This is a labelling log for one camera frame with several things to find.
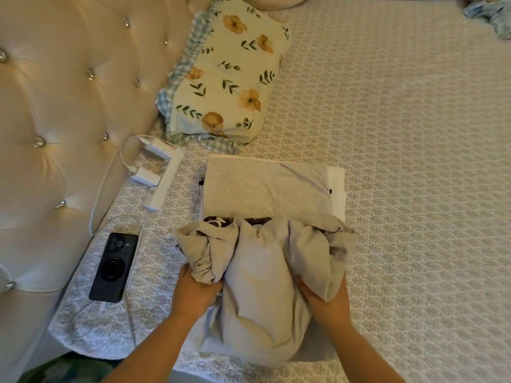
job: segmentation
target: folded shirt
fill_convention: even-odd
[[[324,301],[339,290],[358,234],[327,213],[294,218],[207,218],[176,231],[196,281],[224,280],[221,296],[195,324],[184,348],[273,366],[329,360],[335,351],[294,278]]]

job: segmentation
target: hand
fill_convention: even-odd
[[[336,296],[330,302],[324,302],[310,290],[300,277],[296,284],[303,293],[312,311],[312,315],[328,332],[343,325],[351,326],[349,318],[349,296],[346,286],[346,272],[342,277],[341,286]]]
[[[189,264],[184,264],[174,289],[170,315],[184,318],[191,325],[195,324],[216,298],[222,286],[223,281],[212,285],[196,282]]]

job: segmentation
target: bed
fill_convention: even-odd
[[[240,155],[345,169],[346,221],[361,234],[352,318],[407,381],[511,380],[511,47],[454,0],[309,0],[279,16],[294,42],[263,132]],[[60,341],[119,359],[169,314],[184,258],[165,236],[198,217],[207,159],[191,144],[164,208],[147,216],[131,325],[122,306],[83,310],[106,229],[54,319]],[[110,216],[144,218],[145,191],[127,183]],[[71,342],[78,311],[73,326],[94,329]],[[335,360],[263,368],[182,352],[175,368],[213,381],[347,381]]]

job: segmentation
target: beige headboard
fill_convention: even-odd
[[[150,131],[210,1],[0,0],[0,271],[15,282],[0,295],[0,376],[41,331],[90,241],[112,157]],[[116,160],[96,223],[125,178]]]

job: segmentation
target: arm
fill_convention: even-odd
[[[330,302],[316,296],[299,278],[297,285],[309,302],[314,318],[331,338],[350,383],[405,383],[353,327],[349,318],[346,274],[339,292]]]
[[[186,264],[181,268],[172,298],[170,316],[123,360],[105,383],[166,382],[183,342],[222,288],[195,282]]]

